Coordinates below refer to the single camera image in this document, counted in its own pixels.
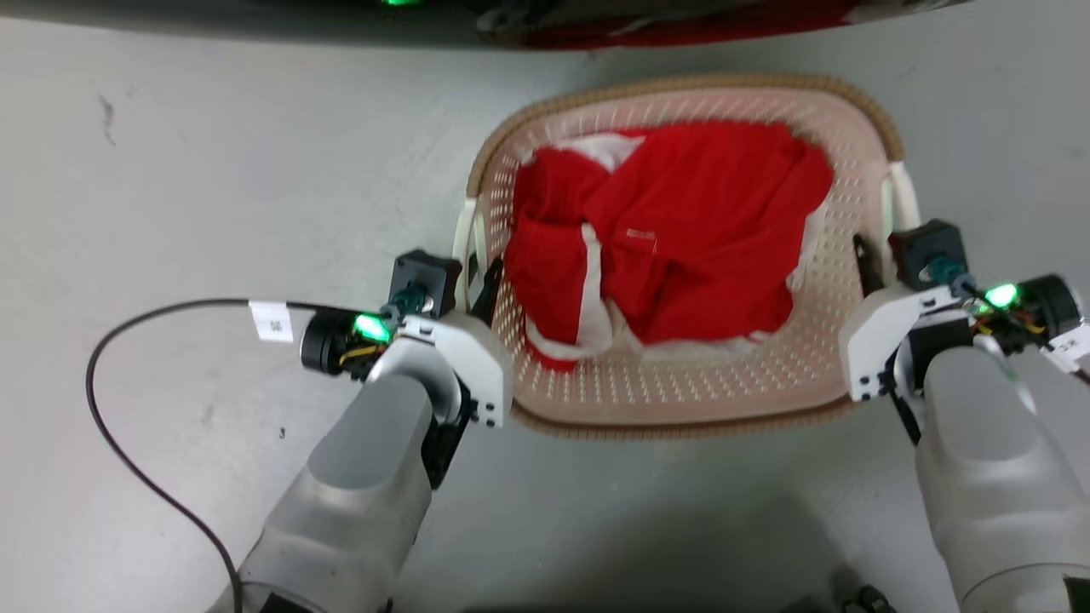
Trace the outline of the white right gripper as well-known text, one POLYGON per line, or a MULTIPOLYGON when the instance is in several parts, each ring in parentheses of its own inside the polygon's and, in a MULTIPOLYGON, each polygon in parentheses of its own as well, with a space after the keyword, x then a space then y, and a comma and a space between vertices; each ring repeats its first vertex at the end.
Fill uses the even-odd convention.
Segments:
POLYGON ((863 301, 841 326, 841 375, 852 401, 879 396, 880 377, 903 338, 919 318, 946 309, 961 310, 962 301, 949 287, 915 291, 906 284, 886 286, 882 261, 864 235, 853 235, 852 245, 863 301))

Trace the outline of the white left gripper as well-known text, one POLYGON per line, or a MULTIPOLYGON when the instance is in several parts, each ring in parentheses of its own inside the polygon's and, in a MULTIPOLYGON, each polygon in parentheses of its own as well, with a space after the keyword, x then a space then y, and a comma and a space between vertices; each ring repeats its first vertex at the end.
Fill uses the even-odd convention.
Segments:
POLYGON ((452 311, 443 318, 405 317, 401 333, 433 346, 479 402, 486 426, 502 428, 513 407, 513 356, 491 330, 502 283, 502 257, 491 263, 471 306, 471 315, 452 311))

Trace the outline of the beige plastic laundry basket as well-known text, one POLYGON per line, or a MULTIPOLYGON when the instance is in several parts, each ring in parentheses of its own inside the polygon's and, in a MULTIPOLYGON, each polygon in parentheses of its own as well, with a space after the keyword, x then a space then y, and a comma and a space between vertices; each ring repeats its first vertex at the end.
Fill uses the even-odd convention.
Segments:
POLYGON ((513 224, 514 170, 534 151, 608 129, 711 120, 785 123, 829 157, 835 178, 825 223, 806 257, 790 321, 739 357, 689 352, 653 360, 618 344, 571 371, 554 371, 530 353, 522 309, 500 283, 491 327, 513 357, 514 419, 567 438, 682 438, 802 426, 853 407, 838 342, 864 298, 852 241, 864 237, 883 283, 894 283, 886 240, 895 226, 918 223, 919 207, 894 120, 839 77, 686 75, 529 105, 480 147, 453 255, 482 269, 502 257, 513 224))

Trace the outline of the red and white garment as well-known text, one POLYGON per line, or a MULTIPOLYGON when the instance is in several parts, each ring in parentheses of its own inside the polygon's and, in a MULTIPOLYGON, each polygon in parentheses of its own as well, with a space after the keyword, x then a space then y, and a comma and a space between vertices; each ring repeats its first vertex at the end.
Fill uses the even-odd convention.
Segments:
POLYGON ((514 171, 502 265, 528 350, 568 371, 628 344, 750 352, 794 314, 835 172, 783 124, 561 140, 514 171))

